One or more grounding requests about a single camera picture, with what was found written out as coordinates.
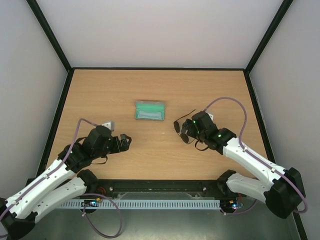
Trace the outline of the grey felt glasses case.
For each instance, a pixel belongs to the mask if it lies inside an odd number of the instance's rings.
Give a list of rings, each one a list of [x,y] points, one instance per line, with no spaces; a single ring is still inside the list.
[[[163,121],[165,119],[165,103],[163,101],[152,101],[152,100],[137,100],[135,102],[135,114],[134,118],[136,120],[149,120],[149,121]],[[144,112],[161,112],[162,120],[153,119],[141,119],[137,118],[138,113]]]

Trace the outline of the light blue cleaning cloth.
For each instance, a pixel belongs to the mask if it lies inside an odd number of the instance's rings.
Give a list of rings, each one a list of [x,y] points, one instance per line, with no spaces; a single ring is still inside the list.
[[[150,120],[162,120],[162,113],[161,112],[147,112],[147,111],[140,111],[137,115],[138,119],[150,119]]]

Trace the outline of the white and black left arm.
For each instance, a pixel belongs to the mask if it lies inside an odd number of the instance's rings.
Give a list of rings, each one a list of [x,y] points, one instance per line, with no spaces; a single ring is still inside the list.
[[[45,215],[83,194],[94,194],[98,178],[87,167],[96,159],[129,150],[131,137],[113,136],[103,125],[74,136],[52,164],[25,188],[0,202],[0,222],[12,240],[25,237]]]

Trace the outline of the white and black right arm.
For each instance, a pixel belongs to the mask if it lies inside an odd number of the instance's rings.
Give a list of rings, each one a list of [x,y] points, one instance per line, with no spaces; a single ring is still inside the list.
[[[218,179],[218,191],[222,195],[247,195],[265,203],[274,215],[282,219],[296,210],[305,198],[298,170],[293,167],[285,169],[253,151],[231,130],[218,128],[211,114],[200,111],[182,125],[175,123],[174,128],[186,144],[192,138],[206,145],[207,149],[234,160],[254,175],[254,178],[249,178],[234,170],[227,170]]]

